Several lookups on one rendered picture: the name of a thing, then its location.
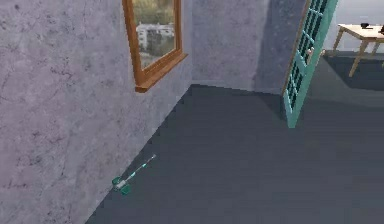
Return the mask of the wooden framed window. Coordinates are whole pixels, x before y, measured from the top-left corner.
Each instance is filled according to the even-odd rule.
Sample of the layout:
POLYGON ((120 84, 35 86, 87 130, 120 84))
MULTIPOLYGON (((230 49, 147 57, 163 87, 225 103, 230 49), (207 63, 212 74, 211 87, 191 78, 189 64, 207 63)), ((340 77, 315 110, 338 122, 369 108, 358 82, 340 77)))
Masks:
POLYGON ((135 91, 147 92, 187 54, 182 47, 182 0, 122 0, 135 91))

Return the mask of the teal glazed room door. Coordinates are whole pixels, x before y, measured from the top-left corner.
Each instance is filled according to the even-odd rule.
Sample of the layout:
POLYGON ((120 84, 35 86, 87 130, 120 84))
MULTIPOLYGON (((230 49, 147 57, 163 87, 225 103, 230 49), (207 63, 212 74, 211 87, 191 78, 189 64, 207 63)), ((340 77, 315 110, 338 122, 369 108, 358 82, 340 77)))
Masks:
POLYGON ((283 89, 289 128, 297 124, 337 3, 338 0, 306 0, 283 89), (314 53, 307 65, 306 51, 311 47, 314 53))

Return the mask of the light wooden table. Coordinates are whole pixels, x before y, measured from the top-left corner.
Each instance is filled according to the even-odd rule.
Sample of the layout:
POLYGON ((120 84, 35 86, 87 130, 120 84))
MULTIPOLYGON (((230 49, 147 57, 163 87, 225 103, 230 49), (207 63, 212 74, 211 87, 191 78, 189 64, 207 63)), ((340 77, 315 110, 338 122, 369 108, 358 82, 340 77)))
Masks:
POLYGON ((360 25, 339 24, 339 31, 333 45, 332 55, 336 53, 336 49, 344 33, 348 33, 349 35, 361 41, 359 51, 349 71, 349 76, 352 77, 365 53, 368 44, 374 43, 374 48, 372 51, 372 55, 374 55, 377 52, 379 46, 384 43, 384 25, 369 25, 367 28, 362 28, 360 25))

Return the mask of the green grey floor mop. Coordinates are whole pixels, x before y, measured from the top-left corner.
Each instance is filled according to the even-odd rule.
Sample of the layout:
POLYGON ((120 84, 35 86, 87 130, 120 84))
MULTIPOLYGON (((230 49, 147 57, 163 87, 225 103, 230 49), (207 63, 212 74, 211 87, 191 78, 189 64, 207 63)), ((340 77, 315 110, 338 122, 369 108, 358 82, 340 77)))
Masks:
POLYGON ((153 154, 149 159, 142 163, 135 169, 127 178, 123 179, 121 176, 115 177, 111 183, 114 191, 120 191, 122 195, 127 195, 131 191, 130 181, 138 174, 139 171, 148 166, 148 164, 156 158, 153 154))

